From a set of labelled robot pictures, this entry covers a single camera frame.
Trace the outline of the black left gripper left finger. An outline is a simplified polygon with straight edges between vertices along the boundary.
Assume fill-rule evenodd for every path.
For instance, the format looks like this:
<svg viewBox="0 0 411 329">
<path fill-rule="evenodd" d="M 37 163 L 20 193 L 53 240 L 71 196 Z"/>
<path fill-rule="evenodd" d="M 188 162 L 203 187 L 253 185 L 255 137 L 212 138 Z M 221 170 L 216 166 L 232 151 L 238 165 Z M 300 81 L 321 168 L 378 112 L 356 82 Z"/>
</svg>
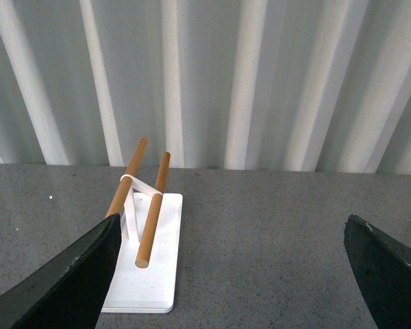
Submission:
<svg viewBox="0 0 411 329">
<path fill-rule="evenodd" d="M 0 328 L 94 328 L 120 246 L 114 214 L 0 295 Z"/>
</svg>

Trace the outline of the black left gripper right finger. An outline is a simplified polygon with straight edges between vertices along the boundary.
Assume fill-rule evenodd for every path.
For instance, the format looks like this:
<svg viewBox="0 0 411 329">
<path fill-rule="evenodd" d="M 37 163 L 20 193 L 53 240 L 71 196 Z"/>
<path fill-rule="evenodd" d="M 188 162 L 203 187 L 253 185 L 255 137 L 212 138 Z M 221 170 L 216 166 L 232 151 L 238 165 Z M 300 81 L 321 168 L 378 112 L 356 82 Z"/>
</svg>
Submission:
<svg viewBox="0 0 411 329">
<path fill-rule="evenodd" d="M 411 248 L 356 215 L 344 244 L 360 292 L 378 328 L 411 328 Z"/>
</svg>

